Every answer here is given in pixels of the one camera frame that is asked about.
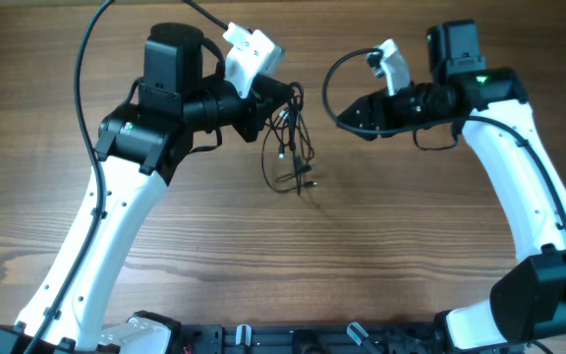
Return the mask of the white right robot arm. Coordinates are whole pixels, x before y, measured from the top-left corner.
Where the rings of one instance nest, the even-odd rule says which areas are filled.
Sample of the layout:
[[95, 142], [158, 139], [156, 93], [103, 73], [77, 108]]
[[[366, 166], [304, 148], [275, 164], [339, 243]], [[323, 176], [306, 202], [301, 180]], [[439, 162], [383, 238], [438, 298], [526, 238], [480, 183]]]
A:
[[510, 226], [516, 266], [474, 305], [438, 314], [430, 353], [510, 352], [566, 334], [566, 189], [538, 136], [516, 72], [491, 69], [471, 20], [426, 33], [427, 83], [414, 83], [393, 40], [362, 50], [385, 88], [334, 116], [365, 140], [451, 128], [480, 160]]

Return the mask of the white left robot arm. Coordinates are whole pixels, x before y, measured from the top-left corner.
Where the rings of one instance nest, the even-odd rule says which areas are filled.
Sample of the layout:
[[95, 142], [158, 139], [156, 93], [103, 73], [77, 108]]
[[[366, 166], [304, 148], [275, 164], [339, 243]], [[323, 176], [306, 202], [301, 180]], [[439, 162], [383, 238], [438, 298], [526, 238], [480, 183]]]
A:
[[197, 132], [233, 127], [253, 142], [293, 98], [273, 79], [283, 49], [262, 31], [229, 24], [228, 53], [205, 76], [202, 57], [217, 46], [200, 29], [152, 27], [144, 69], [99, 127], [97, 164], [57, 258], [13, 324], [0, 324], [0, 353], [184, 353], [180, 323], [151, 312], [106, 326], [117, 277], [147, 215], [179, 163], [196, 152]]

